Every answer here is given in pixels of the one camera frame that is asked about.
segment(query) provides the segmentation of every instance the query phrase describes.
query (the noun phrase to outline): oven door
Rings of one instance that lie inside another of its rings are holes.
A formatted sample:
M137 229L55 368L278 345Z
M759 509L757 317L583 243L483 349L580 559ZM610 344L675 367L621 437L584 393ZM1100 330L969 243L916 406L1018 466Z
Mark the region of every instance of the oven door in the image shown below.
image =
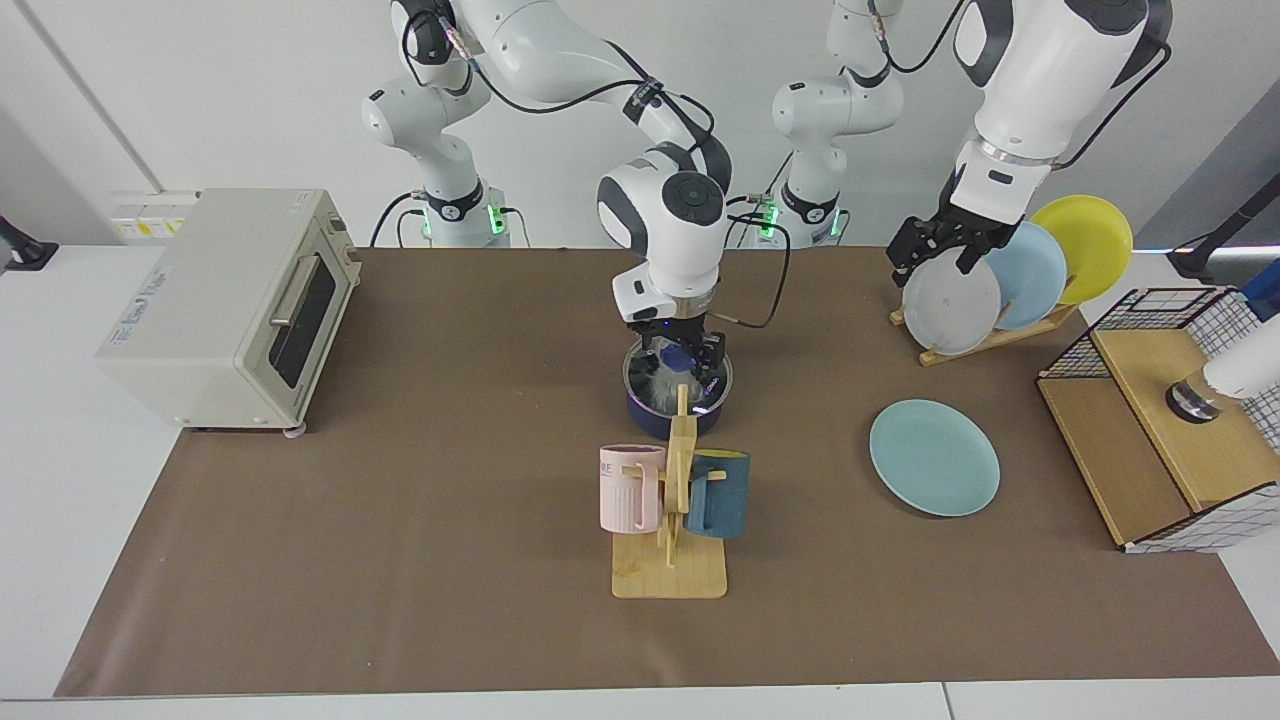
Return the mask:
M351 295L352 283L316 220L293 258L271 311L246 360L250 375L279 409L275 424L302 421L319 369Z

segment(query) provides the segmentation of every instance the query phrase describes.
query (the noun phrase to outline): wall socket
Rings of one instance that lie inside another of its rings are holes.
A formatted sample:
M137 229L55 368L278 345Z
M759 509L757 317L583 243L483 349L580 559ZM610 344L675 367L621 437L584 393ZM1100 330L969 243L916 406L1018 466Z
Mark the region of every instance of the wall socket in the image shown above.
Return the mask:
M115 234L125 242L145 243L169 240L177 234L187 220L191 206L200 199L200 192L114 192L111 199L118 205L111 210L108 223L115 229Z

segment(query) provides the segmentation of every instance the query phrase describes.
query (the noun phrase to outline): pink mug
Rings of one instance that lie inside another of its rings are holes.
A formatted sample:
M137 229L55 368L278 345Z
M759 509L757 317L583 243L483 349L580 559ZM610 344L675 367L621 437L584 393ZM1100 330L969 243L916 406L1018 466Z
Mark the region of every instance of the pink mug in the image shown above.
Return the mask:
M658 473L666 466L667 448L657 445L602 447L600 527L627 536L657 532L662 524Z

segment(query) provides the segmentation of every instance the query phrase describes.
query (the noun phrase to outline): white plate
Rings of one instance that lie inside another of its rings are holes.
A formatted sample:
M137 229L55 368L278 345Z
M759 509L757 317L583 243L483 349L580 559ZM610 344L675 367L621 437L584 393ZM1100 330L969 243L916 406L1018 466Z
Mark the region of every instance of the white plate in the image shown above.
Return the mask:
M956 268L964 251L952 247L924 261L902 290L906 329L922 347L961 355L982 345L1000 316L1000 281L979 259L968 275Z

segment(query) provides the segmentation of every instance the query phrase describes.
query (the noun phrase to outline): green indicator light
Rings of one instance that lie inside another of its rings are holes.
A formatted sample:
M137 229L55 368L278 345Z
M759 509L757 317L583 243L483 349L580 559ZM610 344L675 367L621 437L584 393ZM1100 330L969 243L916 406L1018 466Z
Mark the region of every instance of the green indicator light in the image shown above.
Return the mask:
M502 217L502 211L489 205L489 227L493 228L493 234L502 234L507 231L507 220Z
M778 206L773 202L764 202L764 222L777 223L778 222ZM760 237L769 240L773 237L774 228L760 228Z

